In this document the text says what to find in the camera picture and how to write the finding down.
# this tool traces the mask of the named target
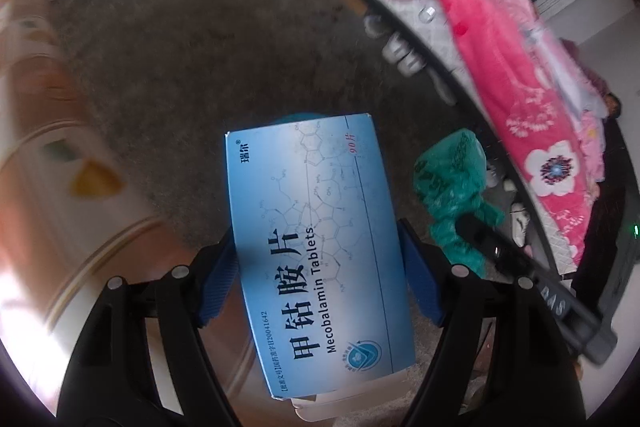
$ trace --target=circular blue logo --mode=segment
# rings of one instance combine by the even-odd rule
[[[371,369],[380,360],[382,349],[373,341],[360,341],[349,344],[342,359],[350,371],[366,371]]]

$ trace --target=pile of clothes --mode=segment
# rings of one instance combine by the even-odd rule
[[[545,26],[532,0],[439,3],[490,123],[577,266],[604,179],[602,120],[620,101],[577,62],[576,46]]]

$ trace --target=teal bag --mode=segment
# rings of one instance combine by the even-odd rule
[[[476,135],[461,129],[439,141],[416,160],[414,191],[435,223],[431,237],[451,264],[464,264],[484,277],[484,257],[456,233],[456,220],[473,213],[491,227],[504,214],[482,199],[486,156]]]

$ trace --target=translucent plastic bag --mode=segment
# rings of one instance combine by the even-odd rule
[[[473,213],[492,227],[503,214],[486,203],[486,157],[476,135],[468,129],[450,134],[424,152],[414,166],[414,190],[434,217],[431,237],[453,264],[484,276],[484,258],[456,233],[456,219]]]

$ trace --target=chemical structure diagram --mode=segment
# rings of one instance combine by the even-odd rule
[[[307,167],[307,191],[302,194],[300,184],[294,185],[283,169],[271,181],[277,185],[276,205],[269,207],[260,202],[262,219],[268,219],[270,228],[278,233],[297,234],[298,239],[288,240],[287,246],[306,249],[306,229],[313,227],[316,248],[322,266],[325,283],[335,283],[341,292],[345,286],[340,281],[340,270],[353,255],[368,234],[354,225],[354,206],[362,204],[362,189],[358,182],[353,155],[339,148],[334,141],[323,139],[320,122],[306,121],[296,124],[300,133],[299,146],[305,155]],[[300,263],[295,253],[284,253],[292,263]]]

